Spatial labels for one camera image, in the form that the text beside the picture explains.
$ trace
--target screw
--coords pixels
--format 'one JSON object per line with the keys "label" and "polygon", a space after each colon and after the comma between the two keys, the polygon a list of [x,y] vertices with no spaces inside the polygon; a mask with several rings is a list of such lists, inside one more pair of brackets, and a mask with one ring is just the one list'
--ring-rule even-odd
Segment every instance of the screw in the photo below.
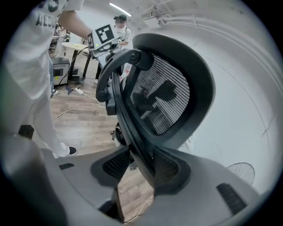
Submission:
{"label": "screw", "polygon": [[136,54],[132,53],[131,56],[130,56],[130,59],[135,60],[136,58],[137,58]]}

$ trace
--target power cord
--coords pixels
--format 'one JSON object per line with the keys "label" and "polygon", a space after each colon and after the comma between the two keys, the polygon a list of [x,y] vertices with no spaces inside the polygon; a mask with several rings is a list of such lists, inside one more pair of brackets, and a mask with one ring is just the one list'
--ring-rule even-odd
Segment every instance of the power cord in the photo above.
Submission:
{"label": "power cord", "polygon": [[135,220],[135,219],[140,215],[140,213],[141,213],[143,207],[145,206],[145,204],[147,204],[147,203],[150,202],[150,201],[153,201],[153,200],[148,200],[148,201],[146,201],[145,203],[143,203],[143,205],[142,205],[142,207],[141,207],[141,210],[138,212],[138,214],[137,214],[134,218],[132,218],[131,220],[125,222],[125,224],[128,224],[129,222]]}
{"label": "power cord", "polygon": [[[76,57],[77,57],[84,49],[86,49],[86,48],[88,48],[88,46],[87,46],[87,47],[84,47],[82,50],[80,50],[80,51],[75,55],[75,57],[74,57],[74,58],[72,59],[72,61],[71,61],[71,65],[72,65],[72,62],[76,59]],[[71,69],[71,67],[68,68],[67,73],[63,76],[63,78],[61,79],[61,81],[59,82],[59,84],[57,85],[57,87],[54,89],[54,92],[52,92],[50,98],[53,97],[53,94],[56,92],[57,88],[59,87],[59,85],[61,84],[61,82],[63,81],[63,79],[68,75],[70,69]]]}
{"label": "power cord", "polygon": [[84,96],[86,96],[86,97],[89,97],[89,98],[91,98],[91,99],[96,100],[97,103],[99,104],[99,107],[98,107],[97,109],[93,109],[93,110],[71,109],[71,110],[65,111],[65,112],[63,112],[62,114],[58,115],[57,117],[55,117],[54,119],[52,119],[52,121],[54,121],[55,119],[59,118],[61,115],[65,114],[65,113],[67,113],[67,112],[70,112],[70,111],[74,111],[74,110],[77,110],[77,111],[97,111],[97,110],[100,108],[100,103],[98,102],[97,99],[95,99],[95,98],[93,98],[93,97],[90,97],[90,96],[87,96],[86,94],[83,93],[83,91],[79,90],[78,88],[76,88],[75,90],[76,90],[79,94],[81,94],[81,95],[84,95]]}

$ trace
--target fluorescent tube light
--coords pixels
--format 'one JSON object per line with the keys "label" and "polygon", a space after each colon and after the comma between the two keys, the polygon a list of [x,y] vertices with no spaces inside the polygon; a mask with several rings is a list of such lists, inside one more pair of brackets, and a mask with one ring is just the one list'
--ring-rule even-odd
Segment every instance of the fluorescent tube light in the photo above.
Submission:
{"label": "fluorescent tube light", "polygon": [[120,11],[122,11],[123,13],[127,14],[128,16],[132,16],[130,13],[126,12],[125,10],[121,9],[120,7],[112,4],[112,3],[109,3],[111,6],[115,7],[116,9],[119,9]]}

